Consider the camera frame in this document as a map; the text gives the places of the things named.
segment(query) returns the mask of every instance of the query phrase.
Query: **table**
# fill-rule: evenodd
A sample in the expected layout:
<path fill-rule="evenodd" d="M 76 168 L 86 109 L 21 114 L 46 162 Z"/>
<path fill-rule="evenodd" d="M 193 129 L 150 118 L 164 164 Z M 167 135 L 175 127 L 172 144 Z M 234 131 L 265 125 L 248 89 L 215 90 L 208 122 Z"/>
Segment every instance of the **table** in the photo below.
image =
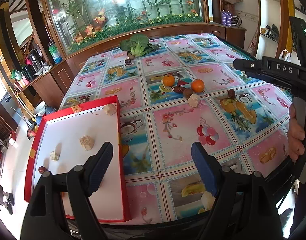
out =
<path fill-rule="evenodd" d="M 234 59 L 250 59 L 246 54 L 209 33 L 150 42 L 160 49 L 131 64 L 119 48 L 89 58 L 60 107 L 118 96 L 132 216 L 119 225 L 167 222 L 210 209 L 191 158 L 195 141 L 221 165 L 245 174 L 258 170 L 264 177 L 288 155 L 291 96 L 235 70 Z M 166 74 L 184 87 L 196 78 L 204 81 L 197 108 L 161 84 Z M 235 100 L 228 98 L 231 88 Z"/>

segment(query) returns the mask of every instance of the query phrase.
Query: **white floor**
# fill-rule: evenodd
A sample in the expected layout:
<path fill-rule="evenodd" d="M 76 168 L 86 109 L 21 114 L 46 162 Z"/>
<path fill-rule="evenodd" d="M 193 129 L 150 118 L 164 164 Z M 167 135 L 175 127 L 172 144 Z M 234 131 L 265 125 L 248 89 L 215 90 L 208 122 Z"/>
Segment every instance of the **white floor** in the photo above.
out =
<path fill-rule="evenodd" d="M 22 223 L 28 203 L 24 200 L 24 183 L 27 161 L 32 147 L 33 138 L 27 139 L 27 126 L 21 119 L 17 128 L 17 138 L 14 146 L 9 145 L 5 153 L 3 174 L 0 184 L 3 191 L 12 192 L 15 199 L 13 215 L 1 207 L 0 218 L 8 230 L 20 239 Z"/>

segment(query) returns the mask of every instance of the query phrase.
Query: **white plastic bag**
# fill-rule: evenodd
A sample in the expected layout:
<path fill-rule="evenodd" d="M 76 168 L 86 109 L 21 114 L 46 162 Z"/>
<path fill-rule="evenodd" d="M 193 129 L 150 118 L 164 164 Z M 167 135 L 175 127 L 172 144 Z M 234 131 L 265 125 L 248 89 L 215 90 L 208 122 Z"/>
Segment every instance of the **white plastic bag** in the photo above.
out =
<path fill-rule="evenodd" d="M 280 57 L 278 59 L 284 60 L 284 61 L 287 61 L 287 62 L 291 62 L 291 55 L 286 49 L 284 49 L 284 50 L 282 50 L 282 52 L 280 54 Z"/>

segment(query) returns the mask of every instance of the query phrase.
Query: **orange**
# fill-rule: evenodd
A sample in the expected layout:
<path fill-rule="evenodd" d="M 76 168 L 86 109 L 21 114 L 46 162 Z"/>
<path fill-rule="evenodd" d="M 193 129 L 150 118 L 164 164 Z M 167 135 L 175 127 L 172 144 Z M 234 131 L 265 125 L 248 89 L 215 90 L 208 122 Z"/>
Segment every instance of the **orange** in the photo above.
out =
<path fill-rule="evenodd" d="M 165 85 L 166 87 L 171 87 L 175 84 L 175 78 L 172 75 L 165 75 L 162 78 L 162 82 L 163 82 L 163 85 Z"/>
<path fill-rule="evenodd" d="M 201 93 L 204 89 L 204 82 L 200 79 L 195 79 L 192 83 L 191 83 L 191 89 L 195 92 L 195 93 Z"/>

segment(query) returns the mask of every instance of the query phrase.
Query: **shoe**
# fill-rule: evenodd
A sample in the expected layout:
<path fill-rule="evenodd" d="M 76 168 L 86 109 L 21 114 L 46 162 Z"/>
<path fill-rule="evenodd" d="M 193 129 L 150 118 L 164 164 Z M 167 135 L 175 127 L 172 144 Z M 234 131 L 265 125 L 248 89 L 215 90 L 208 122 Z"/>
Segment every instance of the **shoe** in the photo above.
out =
<path fill-rule="evenodd" d="M 8 197 L 8 201 L 9 203 L 14 206 L 15 205 L 15 201 L 14 201 L 14 196 L 12 193 L 8 193 L 9 197 Z"/>
<path fill-rule="evenodd" d="M 13 207 L 12 207 L 12 205 L 11 205 L 11 204 L 8 204 L 8 203 L 7 203 L 7 207 L 6 207 L 6 209 L 8 210 L 8 212 L 9 212 L 9 214 L 10 214 L 10 215 L 12 215 L 12 214 L 13 214 Z"/>

